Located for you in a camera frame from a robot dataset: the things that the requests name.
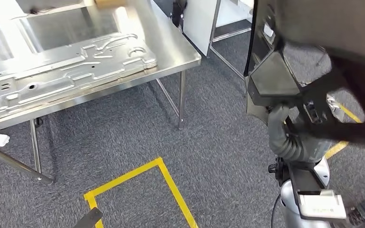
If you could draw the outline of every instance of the yellow floor tape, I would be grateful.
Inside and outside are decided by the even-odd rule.
[[[354,120],[356,123],[361,123],[362,121],[355,115],[353,114],[349,109],[345,108],[343,105],[338,104],[339,108],[342,109],[342,111],[344,111],[344,113],[346,115],[348,115],[352,120]],[[334,156],[336,153],[338,153],[339,151],[341,151],[343,148],[345,148],[347,145],[349,144],[349,142],[346,141],[340,141],[338,142],[335,146],[329,148],[329,150],[325,153],[325,158],[329,159],[330,157]]]
[[[160,171],[162,172],[163,177],[165,178],[166,183],[169,186],[169,188],[175,198],[175,201],[177,201],[178,206],[180,207],[181,211],[183,212],[185,219],[187,220],[188,224],[190,225],[190,228],[198,228],[198,225],[196,224],[194,217],[192,216],[190,210],[187,207],[187,204],[185,203],[183,197],[181,196],[180,191],[178,191],[177,186],[175,185],[173,179],[171,178],[171,175],[168,172],[167,167],[163,162],[163,159],[160,157],[141,167],[138,167],[98,188],[95,188],[95,189],[87,192],[84,195],[84,198],[89,203],[90,209],[92,209],[94,207],[98,208],[96,199],[95,199],[95,197],[97,195],[99,195],[99,194],[121,184],[122,182],[125,182],[155,166],[158,166]],[[96,223],[96,228],[103,228],[103,222],[101,219]]]

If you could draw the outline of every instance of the person's foot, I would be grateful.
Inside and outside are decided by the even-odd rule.
[[[351,225],[350,228],[361,228],[365,226],[365,219],[360,214],[358,209],[354,208],[353,210],[351,210],[347,217]]]

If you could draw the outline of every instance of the table leg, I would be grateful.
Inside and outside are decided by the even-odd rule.
[[[178,128],[181,130],[184,128],[185,124],[185,116],[184,116],[184,110],[185,110],[185,86],[186,86],[186,80],[185,80],[185,70],[180,72],[180,108],[179,108],[179,122],[178,122]]]
[[[10,157],[7,154],[2,153],[1,151],[0,151],[0,161],[4,162],[5,164],[7,164],[15,169],[28,173],[29,175],[37,178],[39,181],[43,182],[46,185],[50,185],[53,182],[53,180],[51,180],[50,178],[42,175],[41,173],[36,172],[29,166],[19,162],[18,160]]]
[[[30,120],[30,133],[31,133],[31,142],[33,144],[34,165],[36,167],[36,171],[41,173],[40,152],[38,151],[38,141],[36,132],[36,119]]]

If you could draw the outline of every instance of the metal rod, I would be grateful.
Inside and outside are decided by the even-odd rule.
[[[160,81],[160,79],[156,79],[156,82],[159,84],[160,88],[162,89],[164,95],[166,96],[167,100],[171,104],[171,107],[173,107],[174,112],[177,114],[177,116],[180,116],[180,113],[178,111],[177,106],[174,104],[173,100],[171,99],[169,93],[167,92],[166,88],[163,86],[163,83]]]
[[[229,32],[229,33],[226,33],[221,36],[213,38],[213,42],[218,42],[220,40],[227,39],[227,38],[230,38],[230,37],[233,37],[236,35],[240,35],[240,34],[243,34],[243,33],[249,32],[249,31],[251,31],[251,28],[243,28],[243,29],[240,29],[240,30],[237,30],[234,32]]]
[[[226,64],[234,73],[236,73],[243,81],[245,81],[244,76],[232,65],[230,64],[219,52],[217,52],[212,46],[211,51],[215,53],[215,55],[221,59],[221,61]]]
[[[30,120],[30,133],[31,133],[31,142],[33,144],[34,165],[36,167],[36,171],[38,173],[41,173],[40,152],[38,151],[38,141],[36,132],[36,119]]]
[[[179,122],[178,122],[178,129],[182,130],[184,128],[184,118],[185,118],[185,70],[180,72],[180,115],[179,115]]]
[[[42,175],[41,173],[36,172],[34,169],[19,162],[18,160],[15,160],[14,158],[10,157],[9,155],[2,153],[1,151],[0,151],[0,161],[2,161],[3,163],[5,163],[15,169],[28,173],[29,175],[33,176],[34,178],[37,178],[39,181],[43,182],[46,185],[50,185],[53,182],[52,179]]]
[[[213,43],[213,37],[215,36],[215,30],[216,30],[216,22],[218,21],[219,16],[219,10],[220,10],[221,0],[216,0],[216,10],[215,14],[213,15],[213,23],[212,23],[212,31],[211,31],[211,37],[209,39],[209,47],[208,51],[206,52],[206,57],[209,58],[209,49],[212,46]]]

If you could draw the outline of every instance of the metal sheet panel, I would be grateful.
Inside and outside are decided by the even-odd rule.
[[[108,36],[129,36],[123,39],[125,45],[116,48],[144,48],[147,52],[141,54],[139,50],[132,53],[120,52],[122,56],[131,55],[131,58],[135,58],[136,55],[141,55],[144,58],[135,58],[136,62],[125,62],[118,56],[98,58],[114,52],[113,46],[117,41],[105,46],[111,47],[112,51],[105,48],[97,50],[89,45],[97,43],[96,47],[100,48],[104,45],[103,39]],[[56,61],[46,56],[57,51],[61,54],[57,56]],[[120,62],[127,63],[124,66],[125,71],[136,70],[136,64],[150,64],[147,62],[152,56],[150,53],[155,55],[155,67],[129,76],[123,76],[118,72],[120,68],[117,69],[117,66],[120,66]],[[107,10],[82,7],[1,22],[0,99],[8,99],[9,102],[8,107],[5,107],[0,101],[0,129],[184,71],[198,66],[200,61],[201,55],[152,0],[126,1],[123,6]],[[92,68],[91,62],[100,64]],[[80,63],[83,65],[69,68]],[[51,74],[54,71],[58,73],[55,77]],[[80,71],[86,71],[87,74],[95,72],[95,75],[85,76]],[[106,72],[113,72],[115,77],[106,77]],[[87,79],[92,81],[92,86],[84,81]],[[47,89],[53,91],[53,88],[57,93],[48,94]],[[11,91],[13,94],[3,94],[1,91]]]
[[[0,115],[156,66],[135,34],[113,33],[0,61]]]
[[[29,13],[30,9],[47,10],[78,4],[82,0],[16,0],[20,8],[25,13]]]

